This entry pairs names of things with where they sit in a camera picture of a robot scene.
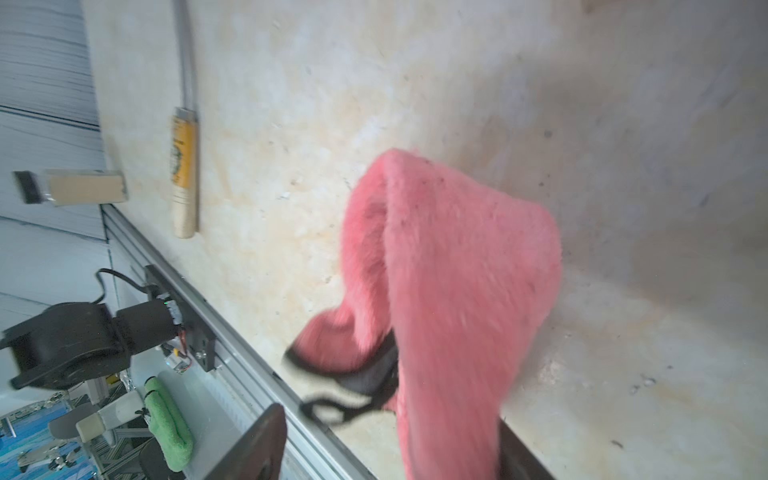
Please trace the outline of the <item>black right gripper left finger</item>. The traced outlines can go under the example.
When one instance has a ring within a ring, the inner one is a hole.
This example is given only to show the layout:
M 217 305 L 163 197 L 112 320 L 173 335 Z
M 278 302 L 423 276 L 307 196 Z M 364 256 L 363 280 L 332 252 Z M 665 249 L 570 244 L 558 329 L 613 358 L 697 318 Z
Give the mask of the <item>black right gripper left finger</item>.
M 340 387 L 369 398 L 360 406 L 345 405 L 330 397 L 315 397 L 299 405 L 301 414 L 324 426 L 347 424 L 358 417 L 381 411 L 395 397 L 399 387 L 399 351 L 395 335 L 389 332 L 375 353 L 357 370 L 331 373 L 302 359 L 294 347 L 287 349 L 285 359 L 294 367 L 311 375 L 334 380 Z

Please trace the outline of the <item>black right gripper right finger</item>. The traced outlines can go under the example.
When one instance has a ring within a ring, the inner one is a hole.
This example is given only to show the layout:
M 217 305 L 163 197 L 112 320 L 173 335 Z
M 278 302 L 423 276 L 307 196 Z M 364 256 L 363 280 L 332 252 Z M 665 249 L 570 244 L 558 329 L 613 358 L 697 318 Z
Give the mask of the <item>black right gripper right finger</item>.
M 554 480 L 503 420 L 499 422 L 499 447 L 500 480 Z

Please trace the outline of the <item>pink fluffy rag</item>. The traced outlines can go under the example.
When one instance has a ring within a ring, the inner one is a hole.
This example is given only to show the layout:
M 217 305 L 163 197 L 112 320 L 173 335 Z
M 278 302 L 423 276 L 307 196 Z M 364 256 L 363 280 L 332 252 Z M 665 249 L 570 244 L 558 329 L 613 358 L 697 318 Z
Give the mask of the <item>pink fluffy rag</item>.
M 342 302 L 290 347 L 350 372 L 393 332 L 399 387 L 383 410 L 396 415 L 407 477 L 498 478 L 502 404 L 562 278 L 552 215 L 391 149 L 351 194 L 340 265 Z

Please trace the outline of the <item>small sickle wooden handle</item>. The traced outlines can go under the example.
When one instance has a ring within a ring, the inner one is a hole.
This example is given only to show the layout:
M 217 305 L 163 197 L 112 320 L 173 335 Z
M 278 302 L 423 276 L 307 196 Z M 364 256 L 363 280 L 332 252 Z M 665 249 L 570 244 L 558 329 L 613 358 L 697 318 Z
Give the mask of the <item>small sickle wooden handle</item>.
M 181 80 L 181 106 L 173 117 L 171 156 L 173 231 L 177 238 L 195 235 L 198 225 L 198 115 L 191 21 L 187 1 L 173 1 Z

